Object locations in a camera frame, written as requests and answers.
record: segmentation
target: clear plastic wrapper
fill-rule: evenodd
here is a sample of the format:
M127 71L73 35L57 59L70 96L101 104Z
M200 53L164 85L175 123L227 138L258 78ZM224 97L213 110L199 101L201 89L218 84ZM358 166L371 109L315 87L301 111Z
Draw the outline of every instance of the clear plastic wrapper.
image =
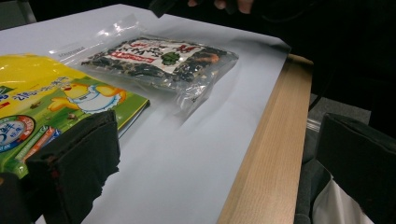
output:
M139 86L173 91L177 109L184 115L208 98L213 85L238 60L225 49L150 35L134 15L93 38L50 53L87 73L124 77Z

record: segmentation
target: seaweed snack package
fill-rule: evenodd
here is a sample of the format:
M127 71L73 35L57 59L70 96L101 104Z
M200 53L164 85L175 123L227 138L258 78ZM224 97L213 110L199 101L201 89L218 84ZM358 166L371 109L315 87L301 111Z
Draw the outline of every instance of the seaweed snack package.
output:
M81 42L51 53L88 73L125 77L139 86L173 91L177 110L185 115L207 99L216 81L238 60L225 49L148 35L133 15L116 24L99 32L89 44Z
M49 57L0 56L0 173L25 176L27 158L93 114L115 111L121 136L148 105Z

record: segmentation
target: wooden table edge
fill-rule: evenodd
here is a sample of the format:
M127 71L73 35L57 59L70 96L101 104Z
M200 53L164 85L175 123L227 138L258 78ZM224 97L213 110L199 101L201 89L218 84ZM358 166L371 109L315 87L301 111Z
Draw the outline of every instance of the wooden table edge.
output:
M312 68L307 59L288 56L218 223L293 222Z

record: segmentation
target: person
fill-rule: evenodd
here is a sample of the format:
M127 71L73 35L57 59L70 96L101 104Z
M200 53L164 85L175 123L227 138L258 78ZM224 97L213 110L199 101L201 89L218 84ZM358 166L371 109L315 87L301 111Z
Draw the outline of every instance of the person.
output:
M188 1L189 7L197 5ZM214 5L224 9L227 3ZM396 1L237 0L237 5L314 63L314 94L370 110L369 125L396 138Z

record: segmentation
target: table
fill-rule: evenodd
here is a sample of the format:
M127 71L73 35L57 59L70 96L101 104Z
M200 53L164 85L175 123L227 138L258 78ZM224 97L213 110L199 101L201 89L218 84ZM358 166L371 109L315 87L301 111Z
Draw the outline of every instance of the table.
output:
M49 55L131 13L153 35L224 48L239 60L188 119L174 115L172 94L106 80L151 106L120 139L120 171L83 223L292 223L310 62L278 38L115 5L2 31L0 54Z

